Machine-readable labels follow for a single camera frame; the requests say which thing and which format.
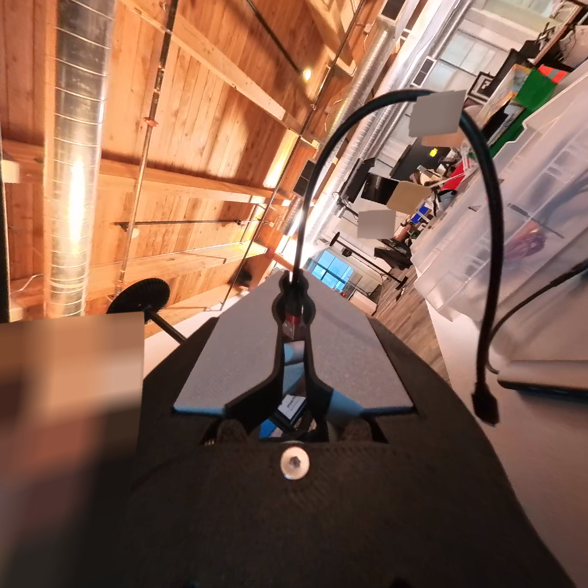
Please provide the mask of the black monitor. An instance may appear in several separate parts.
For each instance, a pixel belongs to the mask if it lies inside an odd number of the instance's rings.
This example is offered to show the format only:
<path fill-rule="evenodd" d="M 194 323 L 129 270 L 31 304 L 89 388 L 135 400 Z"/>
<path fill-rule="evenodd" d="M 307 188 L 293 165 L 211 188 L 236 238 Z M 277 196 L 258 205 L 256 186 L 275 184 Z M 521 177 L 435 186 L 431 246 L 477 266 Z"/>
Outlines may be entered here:
<path fill-rule="evenodd" d="M 355 202 L 367 179 L 367 175 L 374 167 L 376 158 L 358 158 L 343 187 L 340 190 L 340 197 L 347 202 Z"/>

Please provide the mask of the black floor lamp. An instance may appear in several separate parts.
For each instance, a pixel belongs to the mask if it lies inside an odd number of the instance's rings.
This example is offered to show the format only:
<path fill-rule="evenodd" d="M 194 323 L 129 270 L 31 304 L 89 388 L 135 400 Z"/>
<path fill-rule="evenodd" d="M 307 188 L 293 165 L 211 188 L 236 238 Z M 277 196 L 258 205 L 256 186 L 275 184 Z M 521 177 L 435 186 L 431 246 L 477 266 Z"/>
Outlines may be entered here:
<path fill-rule="evenodd" d="M 121 291 L 109 305 L 106 314 L 140 312 L 145 324 L 153 322 L 176 342 L 182 344 L 187 338 L 159 315 L 170 295 L 171 289 L 163 279 L 143 279 Z"/>
<path fill-rule="evenodd" d="M 365 257 L 364 254 L 361 254 L 356 249 L 353 249 L 353 247 L 350 246 L 348 243 L 344 243 L 341 239 L 340 232 L 336 232 L 334 234 L 329 246 L 333 247 L 336 243 L 342 245 L 343 257 L 349 258 L 355 256 L 358 259 L 360 259 L 365 265 L 370 266 L 372 269 L 378 272 L 381 277 L 386 275 L 398 284 L 396 286 L 396 290 L 401 290 L 401 288 L 404 287 L 404 285 L 407 283 L 407 276 L 405 276 L 403 279 L 400 279 L 392 275 L 389 271 L 382 269 L 375 262 Z M 385 243 L 383 247 L 374 248 L 373 257 L 384 261 L 388 266 L 390 266 L 393 269 L 408 270 L 413 265 L 407 251 L 405 251 L 404 249 L 398 250 L 396 248 L 389 247 Z"/>

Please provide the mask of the grey usb hub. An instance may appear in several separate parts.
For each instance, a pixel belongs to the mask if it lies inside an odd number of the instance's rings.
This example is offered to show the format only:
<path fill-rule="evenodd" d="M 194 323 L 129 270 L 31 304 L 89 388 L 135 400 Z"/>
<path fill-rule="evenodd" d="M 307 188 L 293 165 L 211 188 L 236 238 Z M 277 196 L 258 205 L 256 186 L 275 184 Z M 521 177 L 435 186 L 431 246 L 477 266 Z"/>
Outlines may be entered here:
<path fill-rule="evenodd" d="M 497 382 L 520 394 L 587 403 L 586 360 L 516 360 L 498 372 Z"/>

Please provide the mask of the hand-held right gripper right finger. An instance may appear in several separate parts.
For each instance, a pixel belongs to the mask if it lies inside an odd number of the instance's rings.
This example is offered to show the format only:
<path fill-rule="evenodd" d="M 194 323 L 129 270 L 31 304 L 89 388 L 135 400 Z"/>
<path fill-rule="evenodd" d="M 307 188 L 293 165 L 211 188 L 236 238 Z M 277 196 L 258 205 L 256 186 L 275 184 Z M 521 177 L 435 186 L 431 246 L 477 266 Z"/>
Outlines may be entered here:
<path fill-rule="evenodd" d="M 314 314 L 307 334 L 308 374 L 326 391 L 327 417 L 411 412 L 413 401 L 369 317 L 305 272 Z"/>

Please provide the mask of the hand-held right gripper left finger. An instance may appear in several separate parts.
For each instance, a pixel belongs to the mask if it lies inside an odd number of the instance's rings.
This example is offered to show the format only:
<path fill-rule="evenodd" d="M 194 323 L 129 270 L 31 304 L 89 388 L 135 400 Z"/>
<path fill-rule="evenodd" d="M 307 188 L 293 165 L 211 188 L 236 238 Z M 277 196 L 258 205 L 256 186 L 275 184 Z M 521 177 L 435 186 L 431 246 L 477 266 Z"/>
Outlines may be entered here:
<path fill-rule="evenodd" d="M 275 274 L 219 317 L 173 405 L 194 415 L 270 415 L 282 401 L 283 312 L 288 271 Z"/>

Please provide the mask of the paned window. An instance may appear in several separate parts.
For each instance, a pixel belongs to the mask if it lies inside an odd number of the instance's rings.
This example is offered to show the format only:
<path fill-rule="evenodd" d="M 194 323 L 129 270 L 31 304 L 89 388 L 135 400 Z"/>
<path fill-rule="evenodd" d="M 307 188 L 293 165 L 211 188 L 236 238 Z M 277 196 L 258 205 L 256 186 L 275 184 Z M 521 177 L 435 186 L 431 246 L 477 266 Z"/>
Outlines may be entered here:
<path fill-rule="evenodd" d="M 305 269 L 330 289 L 342 293 L 354 269 L 336 255 L 324 250 L 310 257 Z"/>

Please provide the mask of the green box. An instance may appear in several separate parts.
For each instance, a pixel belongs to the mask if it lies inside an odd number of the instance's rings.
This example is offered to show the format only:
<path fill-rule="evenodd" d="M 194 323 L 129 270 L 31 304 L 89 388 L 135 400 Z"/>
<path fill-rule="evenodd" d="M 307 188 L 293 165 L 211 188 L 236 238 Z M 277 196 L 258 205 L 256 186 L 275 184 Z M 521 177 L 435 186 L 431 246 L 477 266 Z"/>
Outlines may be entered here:
<path fill-rule="evenodd" d="M 504 119 L 487 139 L 492 156 L 496 156 L 506 143 L 520 136 L 526 119 L 551 99 L 563 81 L 569 81 L 571 72 L 547 65 L 540 65 L 538 69 L 530 71 L 518 93 L 502 109 Z"/>

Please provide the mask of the purple mesh pouch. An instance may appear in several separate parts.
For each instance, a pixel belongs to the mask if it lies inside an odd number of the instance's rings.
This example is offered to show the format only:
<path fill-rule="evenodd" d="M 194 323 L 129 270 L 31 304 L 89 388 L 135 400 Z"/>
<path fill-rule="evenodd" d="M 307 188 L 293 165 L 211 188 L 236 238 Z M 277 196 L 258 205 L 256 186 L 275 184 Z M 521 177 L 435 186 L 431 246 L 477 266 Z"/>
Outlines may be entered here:
<path fill-rule="evenodd" d="M 514 237 L 505 245 L 504 254 L 508 261 L 519 261 L 538 254 L 546 245 L 547 237 L 540 228 L 530 228 Z"/>

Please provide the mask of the clear plastic organizer box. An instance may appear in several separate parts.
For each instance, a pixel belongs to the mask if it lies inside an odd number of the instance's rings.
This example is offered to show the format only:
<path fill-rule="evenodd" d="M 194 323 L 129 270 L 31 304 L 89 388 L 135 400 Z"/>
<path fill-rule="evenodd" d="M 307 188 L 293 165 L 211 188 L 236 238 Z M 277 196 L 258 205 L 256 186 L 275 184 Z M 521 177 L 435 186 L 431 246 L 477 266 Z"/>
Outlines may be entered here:
<path fill-rule="evenodd" d="M 533 293 L 587 261 L 587 75 L 523 123 L 495 158 L 501 181 L 504 248 L 530 228 L 546 245 L 519 261 L 505 258 L 496 321 Z M 416 289 L 431 308 L 476 326 L 486 303 L 490 261 L 488 203 L 478 173 L 456 202 L 415 242 Z M 587 271 L 542 293 L 511 316 L 492 342 L 501 370 L 516 360 L 587 360 Z"/>

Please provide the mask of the silver air duct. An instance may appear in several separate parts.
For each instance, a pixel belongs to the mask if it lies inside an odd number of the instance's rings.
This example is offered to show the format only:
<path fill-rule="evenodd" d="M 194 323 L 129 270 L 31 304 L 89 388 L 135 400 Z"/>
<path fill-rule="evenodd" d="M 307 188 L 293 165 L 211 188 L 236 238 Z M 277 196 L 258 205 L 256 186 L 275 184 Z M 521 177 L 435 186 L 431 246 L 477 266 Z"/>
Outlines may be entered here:
<path fill-rule="evenodd" d="M 43 221 L 46 318 L 85 312 L 116 1 L 49 1 Z"/>
<path fill-rule="evenodd" d="M 376 91 L 399 50 L 399 37 L 393 19 L 379 15 L 371 30 L 371 41 L 357 65 L 351 80 L 343 87 L 334 88 L 318 107 L 314 135 L 317 151 L 323 148 L 336 128 L 355 109 L 365 104 Z"/>

